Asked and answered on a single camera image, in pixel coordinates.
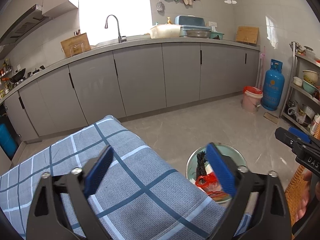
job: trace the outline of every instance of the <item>hand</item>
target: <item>hand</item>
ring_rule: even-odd
[[[307,171],[307,173],[303,177],[303,180],[307,181],[307,184],[301,194],[301,201],[298,204],[298,209],[295,215],[296,222],[304,216],[307,210],[307,205],[310,201],[309,191],[310,191],[311,176],[312,176],[312,172]],[[316,197],[320,201],[320,182],[318,182],[316,185]]]

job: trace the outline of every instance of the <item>pink bucket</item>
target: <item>pink bucket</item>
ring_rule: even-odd
[[[249,113],[257,112],[262,97],[263,93],[260,89],[250,86],[244,87],[242,109]]]

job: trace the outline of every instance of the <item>silver bolt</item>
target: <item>silver bolt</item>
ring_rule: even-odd
[[[50,172],[44,172],[44,173],[42,173],[42,175],[41,175],[41,178],[43,178],[43,179],[46,179],[46,178],[48,178],[48,177],[50,177]]]
[[[77,175],[77,174],[79,174],[79,173],[81,173],[82,172],[82,169],[81,168],[74,168],[72,171],[71,171],[71,173],[73,174],[73,175]]]
[[[276,171],[269,171],[268,175],[270,175],[273,178],[277,178],[278,177],[278,172]]]
[[[249,170],[246,166],[239,166],[238,171],[240,171],[242,173],[247,173]]]

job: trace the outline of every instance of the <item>gray floor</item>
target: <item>gray floor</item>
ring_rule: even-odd
[[[163,114],[123,122],[175,169],[185,174],[186,163],[194,150],[208,142],[221,142],[237,149],[253,172],[279,173],[284,188],[299,166],[289,147],[277,141],[277,127],[289,127],[280,120],[276,125],[241,108],[242,95]],[[63,137],[47,139],[25,147],[18,163]]]

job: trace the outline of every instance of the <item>electrical outlet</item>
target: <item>electrical outlet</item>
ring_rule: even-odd
[[[218,26],[217,26],[217,23],[215,23],[215,22],[209,22],[209,26],[214,26],[214,27],[216,27],[216,28],[218,27]]]

